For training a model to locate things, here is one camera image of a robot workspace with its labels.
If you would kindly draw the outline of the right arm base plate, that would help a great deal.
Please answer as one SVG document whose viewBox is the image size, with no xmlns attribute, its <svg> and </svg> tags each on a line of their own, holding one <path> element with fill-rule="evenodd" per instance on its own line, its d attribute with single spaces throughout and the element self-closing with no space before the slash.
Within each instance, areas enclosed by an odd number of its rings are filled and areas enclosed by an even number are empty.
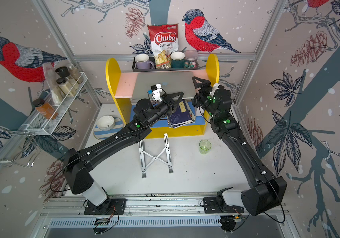
<svg viewBox="0 0 340 238">
<path fill-rule="evenodd" d="M 206 214 L 223 214 L 223 213 L 244 213 L 244 207 L 236 205 L 227 205 L 220 197 L 205 197 L 200 205 L 204 208 Z"/>
</svg>

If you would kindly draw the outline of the silver laptop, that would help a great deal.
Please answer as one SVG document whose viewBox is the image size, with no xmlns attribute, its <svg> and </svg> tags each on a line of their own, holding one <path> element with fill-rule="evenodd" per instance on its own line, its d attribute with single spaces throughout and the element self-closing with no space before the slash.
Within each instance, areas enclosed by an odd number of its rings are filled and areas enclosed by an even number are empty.
<svg viewBox="0 0 340 238">
<path fill-rule="evenodd" d="M 192 99 L 196 95 L 192 77 L 193 73 L 186 71 L 138 73 L 131 99 L 138 101 L 148 98 L 148 91 L 156 84 L 161 84 L 162 89 L 168 94 L 183 92 L 183 99 Z"/>
</svg>

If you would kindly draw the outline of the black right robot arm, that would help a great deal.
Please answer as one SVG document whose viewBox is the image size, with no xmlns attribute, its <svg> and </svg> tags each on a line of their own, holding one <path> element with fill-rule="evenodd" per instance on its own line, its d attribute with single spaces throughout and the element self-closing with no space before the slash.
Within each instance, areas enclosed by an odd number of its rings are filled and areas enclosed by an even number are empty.
<svg viewBox="0 0 340 238">
<path fill-rule="evenodd" d="M 245 209 L 256 216 L 281 205 L 287 183 L 283 177 L 276 177 L 259 159 L 248 144 L 239 123 L 231 113 L 230 91 L 218 83 L 192 78 L 198 93 L 192 100 L 211 117 L 210 125 L 219 139 L 230 149 L 241 166 L 250 188 L 241 193 Z"/>
</svg>

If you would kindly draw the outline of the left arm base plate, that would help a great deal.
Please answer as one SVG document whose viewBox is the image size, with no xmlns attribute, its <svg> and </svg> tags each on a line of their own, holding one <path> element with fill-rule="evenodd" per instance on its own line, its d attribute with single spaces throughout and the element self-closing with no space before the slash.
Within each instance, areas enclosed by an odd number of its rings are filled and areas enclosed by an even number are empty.
<svg viewBox="0 0 340 238">
<path fill-rule="evenodd" d="M 108 198 L 99 206 L 93 205 L 90 201 L 84 203 L 85 215 L 111 215 L 112 213 L 123 215 L 126 207 L 127 199 L 111 199 Z"/>
</svg>

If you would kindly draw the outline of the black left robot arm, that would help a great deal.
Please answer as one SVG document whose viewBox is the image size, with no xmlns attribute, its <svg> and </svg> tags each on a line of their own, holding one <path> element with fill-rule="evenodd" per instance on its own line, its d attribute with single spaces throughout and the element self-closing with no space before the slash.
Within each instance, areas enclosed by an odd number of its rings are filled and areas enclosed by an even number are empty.
<svg viewBox="0 0 340 238">
<path fill-rule="evenodd" d="M 64 156 L 63 174 L 73 194 L 81 194 L 92 205 L 103 206 L 107 192 L 92 178 L 90 171 L 118 151 L 145 139 L 151 126 L 164 116 L 171 116 L 182 100 L 183 92 L 164 93 L 155 106 L 149 99 L 141 99 L 134 108 L 133 120 L 111 137 L 88 148 L 70 149 Z"/>
</svg>

